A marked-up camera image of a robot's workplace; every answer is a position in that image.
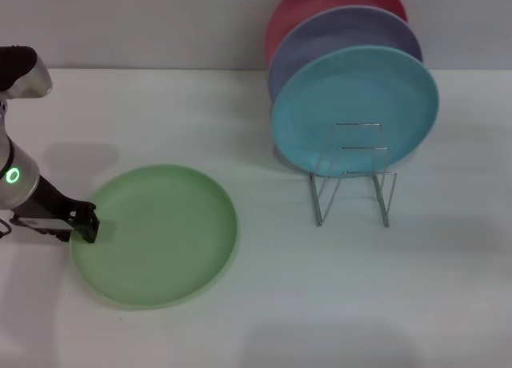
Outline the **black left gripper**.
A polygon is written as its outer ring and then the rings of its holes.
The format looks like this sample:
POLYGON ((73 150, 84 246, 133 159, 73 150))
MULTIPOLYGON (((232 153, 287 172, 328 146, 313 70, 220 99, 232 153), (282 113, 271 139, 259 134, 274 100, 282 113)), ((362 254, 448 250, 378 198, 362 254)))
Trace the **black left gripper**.
POLYGON ((88 243, 95 243, 99 219, 92 202, 69 198, 43 176, 31 196, 23 203, 23 217, 29 219, 60 219, 75 221, 75 229, 88 243))

